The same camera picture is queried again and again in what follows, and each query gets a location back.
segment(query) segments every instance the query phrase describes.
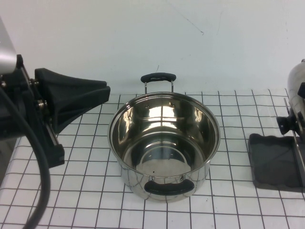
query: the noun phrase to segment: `stainless steel appliance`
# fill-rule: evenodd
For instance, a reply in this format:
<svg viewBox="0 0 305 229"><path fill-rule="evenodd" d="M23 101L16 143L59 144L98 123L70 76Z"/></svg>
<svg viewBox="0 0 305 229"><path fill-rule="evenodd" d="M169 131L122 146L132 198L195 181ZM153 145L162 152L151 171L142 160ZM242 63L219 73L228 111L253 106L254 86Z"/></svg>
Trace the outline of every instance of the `stainless steel appliance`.
<svg viewBox="0 0 305 229"><path fill-rule="evenodd" d="M260 188L302 191L305 187L305 60L288 77L287 117L277 117L281 134L293 136L249 137L254 184Z"/></svg>
<svg viewBox="0 0 305 229"><path fill-rule="evenodd" d="M203 183L220 143L212 112L197 100L173 92L176 76L143 76L145 94L114 115L108 131L111 151L125 184L144 199L180 200ZM147 94L147 83L170 81L172 92Z"/></svg>

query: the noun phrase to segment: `pot rim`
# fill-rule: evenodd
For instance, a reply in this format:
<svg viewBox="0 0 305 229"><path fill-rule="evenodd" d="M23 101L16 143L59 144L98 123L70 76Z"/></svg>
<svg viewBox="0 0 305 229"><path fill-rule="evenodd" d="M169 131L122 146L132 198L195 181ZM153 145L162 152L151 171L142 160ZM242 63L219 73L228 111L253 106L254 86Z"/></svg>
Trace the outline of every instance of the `pot rim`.
<svg viewBox="0 0 305 229"><path fill-rule="evenodd" d="M118 154L116 153L116 151L114 150L113 146L112 146L112 127L114 126L113 124L117 122L117 120L121 117L121 114L123 112L125 112L127 109L133 107L133 104L136 103L136 102L140 102L142 100L146 100L146 99L152 99L154 97L160 97L160 96L164 96L164 98L166 97L174 97L174 98L180 98L180 99L184 99L190 103L192 103L193 105L195 105L196 108L198 108L200 111L202 111L203 113L205 113L208 118L211 120L211 123L213 124L213 127L214 127L214 130L215 130L215 133L216 133L216 137L218 138L217 141L215 141L215 144L214 144L214 147L213 147L213 150L211 152L211 154L208 156L208 158L196 169L194 170L191 170L187 173L182 173L182 174L178 174L178 175L175 175L175 176L170 176L170 177L165 177L165 176L153 176L153 175L149 175L149 174L145 174L145 173L142 173L134 168L131 168L128 164L126 164L119 156ZM108 144L109 144L109 147L110 147L110 150L112 151L112 153L114 154L114 156L118 159L118 162L120 162L121 164L123 164L124 166L126 166L128 169L136 172L136 173L139 173L141 175L144 175L144 176L149 176L149 177L155 177L155 178L172 178L172 177L181 177L181 176L184 176L184 175L187 175L189 173L192 173L192 172L195 172L199 169L201 169L202 167L204 167L206 164L208 164L211 159L214 157L214 155L216 154L217 152L217 149L220 145L220 140L221 140L221 134L220 134L220 127L219 127L219 123L215 117L215 115L211 112L211 110L205 106L203 103L199 102L198 100L192 98L192 97L189 97L187 95L184 95L184 94L180 94L180 93L175 93L175 92L153 92L153 93L147 93L147 94L143 94L143 95L140 95L138 97L135 97L133 99L131 99L130 101L128 101L127 103L125 103L114 115L113 115L113 118L111 120L111 122L109 123L108 125L108 135L107 135L107 138L108 138Z"/></svg>

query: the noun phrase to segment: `black cable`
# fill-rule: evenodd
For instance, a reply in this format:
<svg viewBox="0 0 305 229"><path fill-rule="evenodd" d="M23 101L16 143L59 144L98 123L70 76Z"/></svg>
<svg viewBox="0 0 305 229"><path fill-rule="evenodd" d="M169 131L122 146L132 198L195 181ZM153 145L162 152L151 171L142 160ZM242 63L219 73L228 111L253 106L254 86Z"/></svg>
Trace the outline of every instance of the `black cable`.
<svg viewBox="0 0 305 229"><path fill-rule="evenodd" d="M41 193L34 212L23 227L24 229L33 229L38 225L40 219L42 218L50 197L51 180L48 161L44 154L43 148L40 142L38 141L36 135L34 134L33 130L26 122L26 120L20 115L14 103L11 101L11 99L7 96L7 94L1 87L0 99L3 101L4 105L8 109L14 121L17 123L20 130L28 138L37 158L41 178Z"/></svg>

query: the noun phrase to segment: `white wall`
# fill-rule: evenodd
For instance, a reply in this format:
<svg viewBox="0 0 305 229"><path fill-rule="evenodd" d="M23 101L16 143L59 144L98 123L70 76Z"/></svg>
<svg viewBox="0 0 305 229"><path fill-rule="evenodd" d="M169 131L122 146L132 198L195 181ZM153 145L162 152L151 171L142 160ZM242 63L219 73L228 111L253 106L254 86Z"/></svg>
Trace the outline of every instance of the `white wall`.
<svg viewBox="0 0 305 229"><path fill-rule="evenodd" d="M29 73L105 80L115 93L139 91L158 67L177 75L177 91L286 87L305 58L304 9L304 0L0 0Z"/></svg>

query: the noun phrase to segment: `black grid line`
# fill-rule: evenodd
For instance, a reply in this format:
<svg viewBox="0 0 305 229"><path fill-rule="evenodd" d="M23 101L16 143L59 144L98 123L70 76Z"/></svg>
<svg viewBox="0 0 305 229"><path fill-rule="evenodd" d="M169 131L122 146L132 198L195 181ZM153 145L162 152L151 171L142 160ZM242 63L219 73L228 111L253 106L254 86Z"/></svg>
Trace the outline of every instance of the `black grid line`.
<svg viewBox="0 0 305 229"><path fill-rule="evenodd" d="M190 204L190 229L192 229L192 207L191 207L191 197L189 197L189 204Z"/></svg>
<svg viewBox="0 0 305 229"><path fill-rule="evenodd" d="M108 162L107 162L107 165L106 165L105 174L107 174L107 169L108 169ZM98 219L99 219L99 213L100 213L100 209L101 209L102 196L103 196L103 193L106 193L106 192L104 191L105 180L106 180L106 179L104 179L104 181L103 181L102 193L101 193L100 202L99 202L99 209L98 209L98 211L97 211L97 216L96 216L96 221L95 221L95 228L97 228L97 222L98 222Z"/></svg>
<svg viewBox="0 0 305 229"><path fill-rule="evenodd" d="M220 96L218 97L219 98L219 105L220 105L220 112L221 114L223 113L222 112L222 106L221 106L221 101L220 101ZM227 140L226 140L226 134L225 134L225 130L224 130L224 139L225 139L225 147L226 147L226 150L227 150L227 156L228 156L228 162L229 162L229 165L230 164L230 157L229 157L229 151L228 151L228 143L227 143ZM234 200L235 200L235 206L236 206L236 213L237 213L237 220L238 220L238 226L239 226L239 229L241 229L240 227L240 221L239 221L239 214L238 214L238 207L237 207L237 201L236 201L236 197L235 197L235 188L234 188L234 182L233 182L233 176L232 176L232 170L231 170L231 166L229 166L230 168L230 174L231 174L231 180L232 180L232 186L233 186L233 194L234 194Z"/></svg>
<svg viewBox="0 0 305 229"><path fill-rule="evenodd" d="M121 99L121 95L119 96L118 109L119 109L120 99ZM107 175L107 169L108 169L110 154L111 154L111 150L109 149L108 161L107 161L107 165L106 165L105 175ZM96 221L95 221L95 228L97 227L97 222L98 222L98 219L99 219L99 214L100 214L100 209L101 209L102 197L103 197L103 193L105 192L105 191L104 191L105 180L106 180L106 177L104 178L104 181L103 181L102 193L101 193L100 203L99 203L99 209L98 209L98 211L97 211L97 216L96 216Z"/></svg>
<svg viewBox="0 0 305 229"><path fill-rule="evenodd" d="M146 204L146 200L144 200L144 207L143 207L143 222L142 222L142 229L144 229L144 220L145 220L145 204Z"/></svg>
<svg viewBox="0 0 305 229"><path fill-rule="evenodd" d="M239 115L240 115L240 109L239 109L239 105L238 105L237 96L236 96L236 102L237 102L238 112L239 112ZM247 150L249 151L249 149L248 149L248 144L247 144L247 140L246 140L246 135L245 135L245 133L244 133L243 120L242 120L242 117L241 117L241 116L240 116L240 121L241 121L241 123L242 123L242 129L243 129L244 141L245 141L245 144L246 144L246 148L247 148ZM263 213L262 213L262 208L261 208L261 202L260 202L260 200L259 200L259 198L258 198L258 193L257 193L257 188L256 188L256 187L255 187L255 191L256 191L256 195L257 195L259 210L260 210L261 215L262 215ZM262 222L263 222L263 228L265 229L265 223L264 223L263 215L262 215Z"/></svg>
<svg viewBox="0 0 305 229"><path fill-rule="evenodd" d="M79 191L73 191L73 190L61 190L61 192L79 192ZM100 193L101 191L85 191L83 190L82 192L96 192L96 193ZM114 191L103 191L103 193L123 193L123 192L114 192ZM194 193L192 196L199 196L199 197L233 197L233 196L224 196L224 195L207 195L207 194L196 194ZM258 198L258 197L254 197L254 196L235 196L236 198ZM300 199L303 200L303 197L301 198L297 198L297 197L293 197L293 198L285 198L285 197L259 197L260 199ZM0 206L15 206L15 207L32 207L32 205L21 205L21 204L0 204ZM74 207L56 207L56 208L74 208ZM90 208L82 208L82 207L77 207L77 209L90 209Z"/></svg>
<svg viewBox="0 0 305 229"><path fill-rule="evenodd" d="M88 210L96 210L97 208L76 208L76 207L47 207L47 208L58 208L58 209L88 209ZM100 208L100 210L123 210L123 211L143 211L142 209L129 209L129 208ZM166 212L166 210L146 210L147 212ZM173 213L185 213L189 214L189 211L174 211L174 210L169 210L168 212L173 212ZM212 213L212 212L201 212L201 211L192 211L192 213L197 213L197 214L210 214L210 215L237 215L235 213ZM239 216L275 216L275 217L285 217L284 215L268 215L268 214L238 214ZM305 216L294 216L294 215L287 215L288 217L297 217L297 218L305 218Z"/></svg>
<svg viewBox="0 0 305 229"><path fill-rule="evenodd" d="M202 102L202 104L204 104L204 102L203 102L203 93L201 92L201 102ZM213 198L213 190L212 190L212 180L210 180L210 187L211 187L211 197L212 197L212 207L213 207L213 218L214 218L214 227L215 227L215 229L216 229L216 219L215 219L215 209L214 209L214 198Z"/></svg>
<svg viewBox="0 0 305 229"><path fill-rule="evenodd" d="M98 116L97 124L99 123L100 117L101 117L101 114L99 114L99 116ZM94 131L94 135L96 134L97 127L98 127L98 126L96 125L95 131ZM95 136L93 137L92 144L91 144L91 149L90 149L90 151L89 151L89 156L88 156L88 160L87 160L87 165L86 165L85 172L84 172L84 176L83 176L83 179L82 179L82 182L81 182L81 190L79 191L79 195L78 195L78 199L77 199L77 204L76 204L76 210L75 210L75 212L74 212L74 216L73 216L73 220L72 220L72 225L71 225L71 227L73 227L73 225L74 225L74 220L75 220L75 216L76 216L78 204L79 204L80 198L81 198L81 191L82 191L82 187L83 187L83 185L84 185L84 181L85 181L86 172L87 172L87 169L88 169L88 164L89 164L89 161L90 161L90 156L91 156L91 152L92 152L92 147L93 147L94 139L95 139Z"/></svg>
<svg viewBox="0 0 305 229"><path fill-rule="evenodd" d="M36 192L36 195L35 195L33 204L32 204L32 206L31 206L31 208L30 208L30 212L29 212L29 215L28 215L28 219L27 219L27 220L29 220L29 218L30 218L30 216L31 216L31 213L32 213L34 207L36 207L36 206L34 206L34 205L35 205L36 198L38 197L38 193L39 193L40 188L41 188L41 183L39 184L39 187L38 187L38 189L37 189L37 192Z"/></svg>
<svg viewBox="0 0 305 229"><path fill-rule="evenodd" d="M16 197L16 195L17 195L18 188L19 188L19 186L20 186L20 184L21 184L21 181L22 181L22 179L23 179L23 177L24 177L25 170L27 169L27 167L28 167L28 165L29 165L29 162L30 162L30 161L27 162L27 165L25 166L25 169L24 169L24 171L23 171L23 174L21 175L19 184L18 184L18 186L17 186L17 190L16 190L16 192L15 192L15 194L14 194L13 200L11 201L11 204L10 204L10 206L9 206L8 212L6 213L6 216L5 216L4 220L3 220L3 224L2 224L2 226L1 226L1 229L3 228L3 225L4 225L5 221L6 221L6 218L7 218L7 216L9 215L10 208L11 208L11 206L12 206L12 204L13 204L13 202L14 202L14 199L15 199L15 197Z"/></svg>
<svg viewBox="0 0 305 229"><path fill-rule="evenodd" d="M73 148L73 146L74 146L74 144L75 144L75 141L76 141L76 136L75 136L75 138L74 138L72 148ZM56 204L57 204L58 196L59 196L59 194L60 194L61 187L62 187L62 184L63 184L63 180L64 180L64 178L65 178L65 174L66 174L67 169L68 169L69 159L68 159L68 161L67 161L67 166L66 166L65 171L64 171L63 176L62 176L61 185L60 185L60 187L59 187L59 192L57 193L57 196L56 196L56 200L55 200L55 203L54 203L54 208L53 208L53 210L52 210L51 217L50 217L49 224L48 224L48 229L49 229L49 227L50 227L50 225L51 225L51 221L52 221L52 217L53 217L54 210L56 209Z"/></svg>

